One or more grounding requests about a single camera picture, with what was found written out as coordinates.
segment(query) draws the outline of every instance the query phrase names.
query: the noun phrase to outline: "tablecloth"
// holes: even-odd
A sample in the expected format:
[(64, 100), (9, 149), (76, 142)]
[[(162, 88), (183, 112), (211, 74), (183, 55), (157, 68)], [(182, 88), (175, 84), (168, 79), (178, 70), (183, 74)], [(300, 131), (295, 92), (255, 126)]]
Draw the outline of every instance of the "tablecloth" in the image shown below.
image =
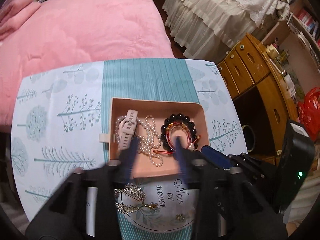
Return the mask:
[[(184, 59), (128, 59), (67, 66), (22, 80), (12, 122), (11, 154), (19, 197), (29, 220), (75, 167), (108, 161), (99, 134), (109, 133), (112, 97), (200, 103), (211, 147), (224, 154), (247, 152), (241, 125), (214, 63)], [(140, 209), (118, 220), (123, 239), (188, 239), (196, 191), (178, 175), (134, 183), (146, 193)], [(94, 235), (95, 189), (88, 192), (87, 233)], [(129, 203), (120, 196), (117, 201)], [(176, 214), (184, 219), (177, 220)]]

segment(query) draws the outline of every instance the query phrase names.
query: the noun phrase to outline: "wooden drawer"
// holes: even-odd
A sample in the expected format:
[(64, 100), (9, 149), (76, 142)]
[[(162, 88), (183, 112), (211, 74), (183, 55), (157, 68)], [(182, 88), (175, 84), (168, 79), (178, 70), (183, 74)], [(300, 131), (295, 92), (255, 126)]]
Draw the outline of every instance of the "wooden drawer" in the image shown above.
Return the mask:
[(276, 152), (282, 149), (285, 126), (289, 114), (279, 87), (272, 75), (257, 84), (270, 122)]
[(248, 68), (254, 82), (257, 83), (270, 72), (259, 51), (246, 36), (238, 43), (236, 51)]
[(224, 61), (222, 61), (219, 64), (219, 71), (220, 71), (220, 74), (221, 74), (221, 76), (227, 86), (227, 89), (229, 91), (231, 98), (233, 99), (236, 96), (238, 96), (240, 93), (239, 93), (238, 88), (236, 86), (236, 83), (233, 80), (231, 73), (230, 73), (227, 65), (224, 63)]
[(229, 53), (225, 59), (225, 63), (230, 70), (240, 94), (254, 84), (250, 73), (235, 50)]

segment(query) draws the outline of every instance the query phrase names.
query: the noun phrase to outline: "white watch strap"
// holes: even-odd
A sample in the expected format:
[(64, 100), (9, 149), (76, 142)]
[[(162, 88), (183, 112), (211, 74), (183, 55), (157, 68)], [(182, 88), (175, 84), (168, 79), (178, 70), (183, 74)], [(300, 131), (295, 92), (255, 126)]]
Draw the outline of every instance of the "white watch strap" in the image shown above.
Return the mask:
[(121, 134), (119, 134), (120, 142), (118, 150), (127, 149), (130, 146), (131, 138), (137, 127), (138, 111), (130, 109), (126, 118), (122, 122)]

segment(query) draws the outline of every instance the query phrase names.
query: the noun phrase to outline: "pink fuzzy bedspread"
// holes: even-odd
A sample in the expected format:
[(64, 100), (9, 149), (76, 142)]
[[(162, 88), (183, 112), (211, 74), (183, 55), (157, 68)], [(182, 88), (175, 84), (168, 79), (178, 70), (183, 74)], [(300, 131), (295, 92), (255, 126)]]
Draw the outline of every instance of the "pink fuzzy bedspread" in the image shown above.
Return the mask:
[(173, 58), (152, 0), (49, 0), (0, 46), (0, 131), (22, 78), (85, 62)]

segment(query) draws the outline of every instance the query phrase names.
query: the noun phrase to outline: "wooden desk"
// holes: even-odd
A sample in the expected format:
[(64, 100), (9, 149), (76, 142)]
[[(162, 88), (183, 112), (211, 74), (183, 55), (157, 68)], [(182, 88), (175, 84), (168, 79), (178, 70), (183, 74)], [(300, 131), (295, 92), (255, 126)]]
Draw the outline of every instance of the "wooden desk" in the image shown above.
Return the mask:
[(265, 50), (247, 33), (218, 67), (241, 125), (250, 125), (255, 133), (256, 146), (250, 155), (270, 161), (282, 148), (287, 119), (297, 120), (298, 113)]

